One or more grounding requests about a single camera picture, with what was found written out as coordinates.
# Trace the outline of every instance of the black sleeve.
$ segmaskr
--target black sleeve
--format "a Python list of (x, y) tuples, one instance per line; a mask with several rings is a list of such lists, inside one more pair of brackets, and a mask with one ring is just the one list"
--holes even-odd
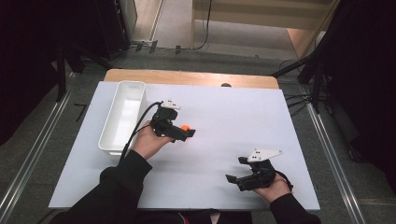
[(99, 185), (67, 212), (56, 216), (51, 224), (134, 223), (143, 180), (151, 168), (131, 150), (117, 167), (106, 168), (101, 173)]
[(278, 224), (319, 224), (320, 219), (306, 210), (300, 203), (289, 193), (279, 197), (270, 204), (276, 223)]

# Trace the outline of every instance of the gray floor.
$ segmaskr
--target gray floor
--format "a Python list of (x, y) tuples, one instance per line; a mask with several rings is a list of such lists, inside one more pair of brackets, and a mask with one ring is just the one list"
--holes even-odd
[[(169, 46), (183, 45), (184, 42), (181, 40), (172, 42), (169, 38), (163, 37), (160, 39), (160, 36), (167, 36), (167, 34), (161, 33), (161, 26), (162, 24), (159, 23), (155, 35), (158, 37), (159, 45), (167, 42), (170, 43)], [(277, 29), (275, 32), (279, 32), (276, 34), (280, 35), (284, 31)], [(139, 52), (131, 50), (122, 53), (110, 63), (119, 68), (130, 69), (163, 69), (265, 76), (277, 71), (280, 66), (283, 67), (295, 60), (295, 55), (292, 56), (289, 53), (293, 50), (287, 37), (283, 36), (278, 40), (283, 40), (283, 42), (273, 44), (267, 42), (266, 45), (269, 48), (263, 48), (263, 50), (267, 50), (267, 53), (264, 54), (260, 54), (263, 51), (250, 51), (249, 48), (244, 48), (239, 50), (244, 53), (237, 55), (238, 50), (230, 49), (227, 53), (225, 51), (229, 48), (221, 48), (221, 46), (218, 47), (218, 51), (215, 51), (212, 47), (216, 46), (216, 43), (209, 42), (208, 49), (213, 51), (186, 50), (180, 54), (175, 54), (169, 49), (157, 49), (154, 53), (149, 53), (148, 49)], [(240, 41), (238, 35), (235, 35), (235, 40), (230, 40), (233, 43), (238, 41)], [(291, 61), (283, 63), (284, 60), (288, 59)], [(106, 70), (96, 63), (89, 61), (84, 63), (86, 69), (83, 74), (77, 74), (73, 84), (68, 87), (70, 98), (64, 112), (59, 117), (35, 169), (17, 200), (8, 223), (37, 223), (38, 220), (50, 212), (50, 209), (48, 209), (50, 197), (83, 120), (83, 118), (78, 120), (82, 107), (76, 104), (90, 104), (97, 83), (103, 80), (106, 73)], [(285, 94), (302, 93), (301, 86), (296, 81), (296, 76), (298, 76), (298, 71), (294, 70), (278, 79), (280, 88)], [(17, 175), (39, 136), (51, 109), (55, 106), (56, 91), (55, 88), (50, 92), (23, 122), (14, 136), (0, 146), (1, 194), (7, 191), (7, 187)], [(292, 107), (290, 113), (298, 107), (299, 105)], [(395, 195), (389, 188), (383, 173), (370, 163), (351, 161), (347, 155), (347, 144), (339, 133), (335, 121), (327, 114), (323, 105), (320, 105), (320, 111), (337, 157), (346, 173), (346, 178), (360, 202), (366, 223), (394, 223), (396, 218)], [(314, 213), (322, 219), (323, 223), (354, 223), (349, 216), (307, 108), (305, 107), (299, 114), (292, 117), (292, 120), (321, 207), (320, 211)], [(255, 224), (275, 223), (271, 213), (267, 211), (254, 211), (252, 216)]]

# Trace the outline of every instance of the floor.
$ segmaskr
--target floor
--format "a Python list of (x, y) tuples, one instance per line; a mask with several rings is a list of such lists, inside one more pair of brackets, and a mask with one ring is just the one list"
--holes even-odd
[[(297, 61), (287, 31), (283, 28), (213, 21), (209, 23), (207, 43), (199, 52), (186, 51), (181, 56), (177, 56), (162, 49), (190, 46), (191, 19), (188, 8), (191, 8), (191, 2), (183, 0), (135, 1), (139, 6), (138, 13), (139, 10), (149, 9), (153, 13), (147, 13), (146, 16), (151, 15), (151, 17), (144, 21), (140, 21), (141, 18), (138, 19), (134, 39), (136, 43), (148, 45), (158, 40), (158, 49), (156, 49), (156, 54), (145, 50), (127, 52), (127, 55), (123, 54), (112, 61), (118, 67), (175, 70), (184, 66), (181, 65), (182, 63), (192, 62), (190, 63), (191, 70), (194, 71), (265, 75)], [(149, 2), (150, 7), (144, 5), (144, 2)], [(196, 21), (195, 23), (195, 46), (200, 46), (205, 39), (203, 28), (205, 22)], [(136, 61), (127, 61), (132, 56), (136, 56)], [(139, 61), (138, 56), (144, 57), (144, 60)], [(204, 60), (208, 56), (217, 60), (212, 61), (219, 63)], [(48, 209), (48, 203), (83, 120), (80, 117), (84, 114), (81, 105), (90, 103), (96, 83), (103, 80), (106, 73), (95, 63), (88, 61), (85, 63), (87, 68), (84, 74), (78, 77), (72, 75), (69, 78), (68, 85), (71, 93), (64, 105), (54, 105), (53, 99), (56, 98), (56, 89), (54, 89), (22, 124), (14, 137), (0, 146), (0, 193), (4, 193), (5, 196), (8, 192), (7, 188), (16, 180), (15, 177), (21, 171), (25, 159), (33, 157), (29, 151), (32, 149), (38, 151), (36, 155), (38, 158), (30, 164), (31, 171), (26, 173), (30, 178), (21, 182), (22, 191), (15, 192), (14, 196), (18, 200), (12, 204), (13, 209), (6, 211), (5, 206), (1, 205), (0, 223), (6, 223), (4, 220), (8, 220), (7, 223), (48, 223), (49, 218), (56, 214), (56, 211)], [(309, 90), (309, 85), (298, 84), (296, 76), (298, 76), (298, 71), (293, 71), (278, 79), (280, 89), (285, 94), (301, 94), (304, 90)], [(347, 144), (343, 141), (336, 123), (326, 113), (324, 105), (320, 106), (322, 113), (319, 117), (313, 116), (309, 106), (306, 106), (292, 119), (321, 206), (321, 210), (314, 213), (320, 216), (322, 223), (394, 223), (396, 199), (384, 175), (372, 164), (356, 163), (348, 157)], [(56, 125), (50, 126), (46, 124), (46, 121), (53, 110), (62, 111), (62, 115), (55, 118)], [(315, 119), (323, 122), (329, 142), (318, 137)], [(48, 138), (41, 137), (44, 138), (44, 145), (38, 146), (35, 140), (37, 136), (45, 135), (41, 133), (41, 127), (46, 125), (51, 128), (51, 132)], [(334, 170), (329, 164), (329, 153), (326, 152), (329, 145), (335, 152), (336, 161), (341, 167), (343, 178), (339, 181), (337, 181), (339, 175), (337, 171), (340, 170)], [(351, 191), (345, 191), (342, 188), (345, 185), (350, 187)], [(352, 217), (351, 212), (348, 211), (350, 206), (347, 199), (349, 197), (344, 196), (351, 196), (345, 195), (350, 192), (359, 206), (354, 211), (361, 212), (355, 215), (361, 218)], [(266, 211), (254, 211), (252, 217), (255, 224), (275, 223), (271, 214)]]

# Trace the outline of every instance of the person's left hand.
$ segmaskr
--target person's left hand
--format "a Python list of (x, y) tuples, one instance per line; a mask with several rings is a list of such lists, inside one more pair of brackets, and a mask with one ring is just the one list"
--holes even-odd
[(134, 146), (132, 149), (140, 154), (144, 159), (148, 160), (150, 157), (154, 156), (160, 149), (167, 143), (171, 142), (173, 139), (170, 137), (159, 137), (149, 126), (150, 121), (146, 121), (143, 125), (148, 126), (140, 130), (134, 140)]

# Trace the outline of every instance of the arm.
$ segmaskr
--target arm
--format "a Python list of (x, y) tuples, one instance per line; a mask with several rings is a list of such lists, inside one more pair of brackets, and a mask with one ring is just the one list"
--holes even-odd
[(99, 185), (51, 223), (133, 223), (143, 180), (152, 168), (146, 160), (171, 140), (157, 137), (150, 127), (142, 129), (134, 150), (117, 167), (106, 168)]
[(285, 180), (276, 175), (273, 184), (266, 189), (254, 189), (270, 204), (276, 223), (319, 224), (320, 219), (309, 214), (291, 194)]

